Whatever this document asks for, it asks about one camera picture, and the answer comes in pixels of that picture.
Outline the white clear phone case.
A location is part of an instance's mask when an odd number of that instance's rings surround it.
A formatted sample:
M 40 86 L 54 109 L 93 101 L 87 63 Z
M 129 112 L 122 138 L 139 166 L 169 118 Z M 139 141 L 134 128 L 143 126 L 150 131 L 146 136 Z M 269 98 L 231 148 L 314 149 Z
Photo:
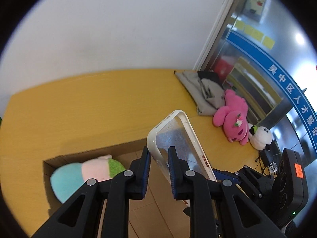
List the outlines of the white clear phone case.
M 190 170 L 200 173 L 206 179 L 217 180 L 189 118 L 182 110 L 175 110 L 166 116 L 147 136 L 148 151 L 169 183 L 170 147 L 175 147 L 177 157 L 186 161 Z

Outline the pig plush toy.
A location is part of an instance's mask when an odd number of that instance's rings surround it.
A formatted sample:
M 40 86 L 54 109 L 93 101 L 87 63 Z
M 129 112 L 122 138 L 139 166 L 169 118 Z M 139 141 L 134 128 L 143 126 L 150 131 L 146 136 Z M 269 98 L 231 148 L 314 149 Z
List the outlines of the pig plush toy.
M 87 180 L 98 182 L 112 179 L 126 168 L 111 155 L 100 156 L 83 163 L 75 162 L 57 168 L 50 177 L 50 184 L 59 202 L 64 203 Z

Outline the white panda plush toy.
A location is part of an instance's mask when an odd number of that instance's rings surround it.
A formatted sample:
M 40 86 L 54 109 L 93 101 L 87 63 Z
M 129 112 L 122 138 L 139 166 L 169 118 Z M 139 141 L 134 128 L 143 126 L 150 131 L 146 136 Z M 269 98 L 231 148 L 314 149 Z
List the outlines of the white panda plush toy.
M 271 131 L 264 127 L 248 124 L 249 127 L 249 142 L 253 148 L 258 151 L 269 150 L 272 143 L 272 133 Z

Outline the pink bear plush toy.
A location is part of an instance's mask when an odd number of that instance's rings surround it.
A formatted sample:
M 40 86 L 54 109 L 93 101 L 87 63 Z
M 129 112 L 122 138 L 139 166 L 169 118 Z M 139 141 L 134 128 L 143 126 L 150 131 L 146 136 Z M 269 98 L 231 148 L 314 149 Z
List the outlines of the pink bear plush toy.
M 225 91 L 225 106 L 220 107 L 213 116 L 213 125 L 222 127 L 229 142 L 236 141 L 244 146 L 249 136 L 247 113 L 246 100 L 228 89 Z

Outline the cardboard box tray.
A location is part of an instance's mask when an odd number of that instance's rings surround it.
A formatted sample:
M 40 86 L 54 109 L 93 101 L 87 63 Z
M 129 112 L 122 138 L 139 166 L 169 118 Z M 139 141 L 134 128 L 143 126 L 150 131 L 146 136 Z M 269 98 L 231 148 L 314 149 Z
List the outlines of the cardboard box tray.
M 84 182 L 113 178 L 140 158 L 144 140 L 61 155 L 43 162 L 44 184 L 52 215 Z M 147 193 L 129 206 L 129 237 L 189 237 L 185 203 L 173 199 L 171 186 L 155 161 L 151 162 Z

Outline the grey folded cloth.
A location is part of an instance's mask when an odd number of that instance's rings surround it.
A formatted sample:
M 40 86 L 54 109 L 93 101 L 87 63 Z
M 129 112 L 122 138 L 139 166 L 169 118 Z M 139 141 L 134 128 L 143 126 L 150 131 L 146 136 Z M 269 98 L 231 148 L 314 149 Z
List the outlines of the grey folded cloth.
M 212 80 L 201 79 L 194 71 L 175 71 L 174 75 L 187 89 L 202 116 L 214 116 L 225 105 L 225 90 Z

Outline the yellow sticky notes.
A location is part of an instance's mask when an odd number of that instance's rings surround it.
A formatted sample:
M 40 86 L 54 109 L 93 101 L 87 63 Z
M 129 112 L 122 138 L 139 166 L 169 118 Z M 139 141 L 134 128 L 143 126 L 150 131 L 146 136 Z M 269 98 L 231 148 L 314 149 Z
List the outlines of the yellow sticky notes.
M 268 49 L 272 49 L 275 45 L 275 40 L 241 20 L 236 20 L 234 23 L 234 27 L 237 30 L 242 31 L 247 36 L 252 37 L 254 40 L 257 40 Z

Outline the cartoon poster on glass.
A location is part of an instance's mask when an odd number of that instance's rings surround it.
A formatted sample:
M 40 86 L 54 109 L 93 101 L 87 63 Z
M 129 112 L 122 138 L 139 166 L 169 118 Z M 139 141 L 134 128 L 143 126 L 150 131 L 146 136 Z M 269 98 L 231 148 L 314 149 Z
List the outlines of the cartoon poster on glass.
M 246 0 L 242 13 L 257 22 L 261 21 L 266 0 Z

